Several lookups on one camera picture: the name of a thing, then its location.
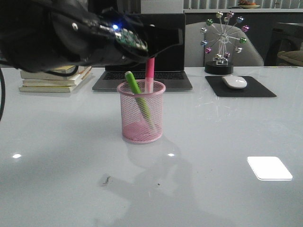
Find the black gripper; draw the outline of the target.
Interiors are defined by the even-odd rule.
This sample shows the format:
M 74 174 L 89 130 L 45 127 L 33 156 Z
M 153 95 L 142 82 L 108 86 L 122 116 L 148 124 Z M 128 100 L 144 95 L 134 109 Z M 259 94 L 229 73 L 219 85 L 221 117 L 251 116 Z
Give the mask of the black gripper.
M 64 65 L 142 63 L 148 51 L 119 44 L 116 28 L 146 42 L 146 26 L 118 11 L 114 0 L 3 0 L 0 62 L 29 72 Z

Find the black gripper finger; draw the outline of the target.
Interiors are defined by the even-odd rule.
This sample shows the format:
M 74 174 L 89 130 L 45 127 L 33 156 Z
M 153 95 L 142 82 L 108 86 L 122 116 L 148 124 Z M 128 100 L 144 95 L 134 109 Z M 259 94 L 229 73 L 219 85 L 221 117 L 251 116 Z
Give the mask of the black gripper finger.
M 183 31 L 179 28 L 167 29 L 152 25 L 146 26 L 146 43 L 149 58 L 156 57 L 160 52 L 183 44 Z

